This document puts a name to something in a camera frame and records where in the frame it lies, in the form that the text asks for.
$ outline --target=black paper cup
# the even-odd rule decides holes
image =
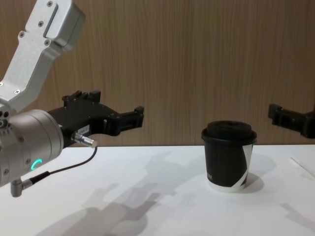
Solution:
[[[221,192],[245,187],[257,134],[249,124],[215,121],[202,131],[209,184]]]

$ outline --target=gray cylindrical joint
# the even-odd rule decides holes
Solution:
[[[96,140],[90,139],[84,135],[77,133],[77,132],[72,134],[72,140],[75,141],[76,143],[83,144],[83,145],[91,147],[91,148],[94,148],[97,146]]]
[[[0,187],[58,157],[63,134],[45,111],[32,110],[13,116],[11,128],[0,132]]]

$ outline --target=cable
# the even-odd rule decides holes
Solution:
[[[93,152],[92,156],[89,159],[87,159],[86,161],[81,162],[79,164],[75,164],[73,166],[68,166],[68,167],[65,167],[65,168],[62,168],[62,169],[59,169],[59,170],[56,170],[56,171],[52,171],[52,172],[50,172],[50,174],[52,175],[52,174],[55,174],[55,173],[58,173],[58,172],[61,172],[61,171],[66,171],[66,170],[69,170],[69,169],[72,169],[72,168],[75,168],[75,167],[78,167],[78,166],[82,166],[82,165],[88,163],[89,161],[91,161],[95,157],[96,153],[97,153],[97,146],[94,148],[94,152]]]
[[[41,174],[39,174],[39,175],[37,175],[35,177],[30,178],[30,181],[31,181],[32,185],[34,185],[37,182],[41,181],[42,179],[44,179],[44,178],[46,178],[46,177],[48,177],[48,176],[50,176],[52,174],[56,174],[56,173],[59,173],[61,171],[66,171],[66,170],[69,170],[69,169],[72,169],[72,168],[75,168],[75,167],[78,167],[78,166],[82,166],[82,165],[88,163],[89,161],[91,161],[95,157],[96,153],[97,153],[97,146],[94,148],[94,152],[93,152],[92,156],[90,156],[89,159],[87,159],[87,160],[85,160],[85,161],[83,161],[83,162],[81,162],[79,164],[75,164],[75,165],[72,165],[72,166],[61,168],[61,169],[58,169],[58,170],[55,170],[55,171],[52,171],[52,172],[46,171],[46,172],[41,173]]]

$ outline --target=silver connector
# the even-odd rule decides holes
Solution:
[[[81,135],[77,132],[74,132],[72,134],[72,140],[75,141],[76,143],[83,144],[85,146],[95,148],[97,146],[97,141],[90,139],[84,135]]]
[[[18,198],[22,195],[22,191],[31,187],[33,183],[27,179],[25,181],[21,181],[21,178],[18,178],[11,182],[11,195],[14,198]]]

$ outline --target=table surface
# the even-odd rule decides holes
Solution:
[[[65,149],[22,179],[87,159]],[[206,179],[204,148],[101,147],[88,164],[10,196],[0,189],[4,236],[314,236],[315,145],[255,146],[248,186],[221,193]]]

